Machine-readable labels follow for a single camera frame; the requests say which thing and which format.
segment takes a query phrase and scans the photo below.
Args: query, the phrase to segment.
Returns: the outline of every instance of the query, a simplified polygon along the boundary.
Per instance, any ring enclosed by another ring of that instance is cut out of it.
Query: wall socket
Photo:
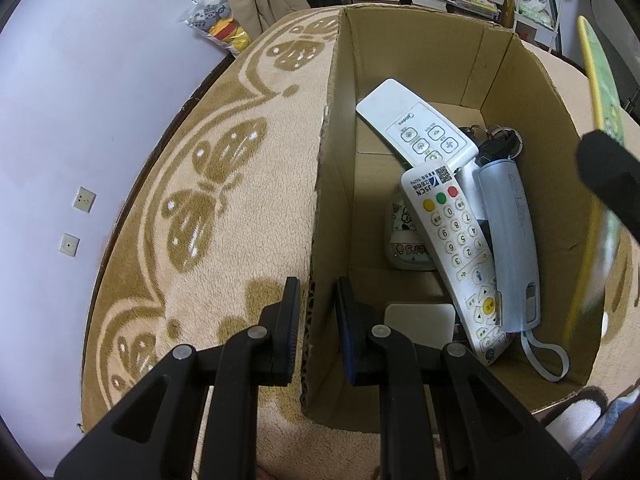
[[[62,235],[62,242],[60,243],[59,250],[62,254],[66,254],[67,256],[76,256],[79,243],[80,238],[64,233]]]
[[[91,206],[94,204],[95,193],[81,187],[78,189],[78,195],[76,196],[76,201],[74,202],[74,207],[79,209],[80,211],[84,211],[88,213],[91,211]]]

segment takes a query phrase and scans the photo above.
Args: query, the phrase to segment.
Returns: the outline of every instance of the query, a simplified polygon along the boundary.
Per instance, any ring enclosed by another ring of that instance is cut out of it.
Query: yellow button
[[[494,298],[486,298],[482,302],[482,311],[486,316],[490,316],[495,312],[495,301]]]

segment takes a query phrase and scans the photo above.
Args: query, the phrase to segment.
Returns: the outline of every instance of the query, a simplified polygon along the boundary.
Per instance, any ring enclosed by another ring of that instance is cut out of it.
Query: white wall
[[[631,97],[638,88],[638,83],[618,51],[598,28],[593,9],[591,8],[591,0],[564,0],[562,15],[560,16],[562,54],[584,68],[584,59],[582,58],[580,39],[576,27],[578,16],[585,16],[596,31],[602,48],[609,60],[620,98],[626,100]],[[611,13],[608,14],[606,10],[603,10],[599,18],[601,20],[612,20],[614,16]]]
[[[224,56],[175,22],[190,5],[22,0],[0,34],[0,413],[45,474],[81,436],[86,315],[122,201]]]

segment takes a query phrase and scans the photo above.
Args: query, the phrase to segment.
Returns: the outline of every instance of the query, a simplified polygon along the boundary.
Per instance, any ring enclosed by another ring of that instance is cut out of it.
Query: remote control
[[[497,325],[494,258],[446,164],[431,160],[400,179],[404,203],[451,295],[476,357],[490,365],[513,339]]]
[[[478,155],[471,139],[394,79],[366,96],[356,111],[412,167],[440,160],[457,171]]]

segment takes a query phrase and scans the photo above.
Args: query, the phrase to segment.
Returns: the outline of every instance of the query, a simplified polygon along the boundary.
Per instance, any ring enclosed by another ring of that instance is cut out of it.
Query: cardboard box
[[[592,299],[575,330],[564,333],[590,233],[592,197],[577,177],[578,131],[559,93],[539,60],[510,31],[421,9],[355,6],[340,14],[321,134],[303,411],[333,428],[378,430],[378,389],[349,386],[342,370],[332,301],[339,276],[350,277],[357,300],[373,306],[380,322],[392,302],[450,301],[437,272],[393,270],[383,254],[385,208],[403,170],[356,116],[355,105],[387,78],[458,126],[501,124],[521,133],[525,149],[517,163],[540,263],[542,324],[535,334],[540,341],[564,345],[571,367],[560,383],[545,381],[516,339],[490,370],[531,411],[570,396],[590,381],[604,297]],[[588,101],[582,105],[590,113]],[[559,372],[555,354],[536,350],[536,355]]]

